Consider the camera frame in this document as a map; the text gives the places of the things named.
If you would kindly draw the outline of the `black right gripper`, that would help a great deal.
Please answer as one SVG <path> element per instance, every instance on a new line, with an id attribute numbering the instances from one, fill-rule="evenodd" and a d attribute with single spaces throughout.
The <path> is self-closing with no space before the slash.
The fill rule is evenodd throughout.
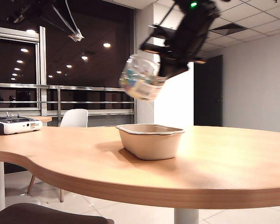
<path id="1" fill-rule="evenodd" d="M 189 8 L 177 30 L 166 40 L 160 57 L 159 77 L 174 77 L 188 71 L 207 37 L 212 22 L 219 17 L 217 8 Z"/>

